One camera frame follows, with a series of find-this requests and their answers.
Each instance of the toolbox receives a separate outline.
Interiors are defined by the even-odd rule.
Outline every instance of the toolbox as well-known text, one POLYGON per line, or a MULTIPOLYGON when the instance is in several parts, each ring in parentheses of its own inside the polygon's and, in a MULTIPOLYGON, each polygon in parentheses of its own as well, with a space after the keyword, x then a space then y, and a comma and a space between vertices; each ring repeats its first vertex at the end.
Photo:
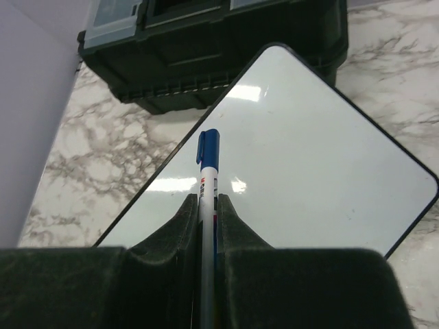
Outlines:
POLYGON ((348 49, 346 0, 94 0, 78 42, 121 102, 152 114, 203 109, 270 42, 334 84, 348 49))

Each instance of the marble table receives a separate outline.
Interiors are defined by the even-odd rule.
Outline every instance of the marble table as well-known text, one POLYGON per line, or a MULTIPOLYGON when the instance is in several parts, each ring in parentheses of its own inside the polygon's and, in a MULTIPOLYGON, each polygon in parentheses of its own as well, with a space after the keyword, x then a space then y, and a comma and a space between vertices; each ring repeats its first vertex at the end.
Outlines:
MULTIPOLYGON (((349 13, 337 87, 439 173, 439 0, 349 13)), ((152 117, 82 67, 21 246, 92 245, 204 111, 152 117)), ((439 207, 390 257, 418 328, 439 328, 439 207)))

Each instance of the blue cap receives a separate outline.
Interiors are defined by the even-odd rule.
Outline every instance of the blue cap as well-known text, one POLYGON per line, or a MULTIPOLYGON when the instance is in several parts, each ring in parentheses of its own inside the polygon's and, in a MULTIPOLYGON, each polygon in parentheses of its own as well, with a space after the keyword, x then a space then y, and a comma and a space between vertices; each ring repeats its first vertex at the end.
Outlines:
POLYGON ((220 162, 220 133, 216 129, 201 132, 198 138, 197 163, 201 162, 201 170, 213 167, 218 171, 220 162))

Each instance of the marker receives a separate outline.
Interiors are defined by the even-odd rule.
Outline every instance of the marker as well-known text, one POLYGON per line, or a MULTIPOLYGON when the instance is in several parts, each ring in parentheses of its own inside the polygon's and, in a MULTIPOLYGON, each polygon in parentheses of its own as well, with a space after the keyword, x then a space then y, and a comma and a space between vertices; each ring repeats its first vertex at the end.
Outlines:
POLYGON ((202 222, 200 285, 200 327, 213 328, 213 292, 216 258, 217 182, 220 157, 220 133, 216 129, 201 132, 197 163, 201 163, 198 222, 202 222))

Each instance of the whiteboard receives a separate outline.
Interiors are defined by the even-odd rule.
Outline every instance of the whiteboard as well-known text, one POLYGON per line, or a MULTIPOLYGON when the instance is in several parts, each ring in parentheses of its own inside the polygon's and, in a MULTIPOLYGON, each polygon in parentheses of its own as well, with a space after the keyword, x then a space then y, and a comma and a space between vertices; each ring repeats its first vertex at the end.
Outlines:
POLYGON ((198 192, 201 131, 221 135, 218 191, 277 248, 388 256, 438 198, 438 179, 286 46, 266 47, 98 241, 131 247, 198 192))

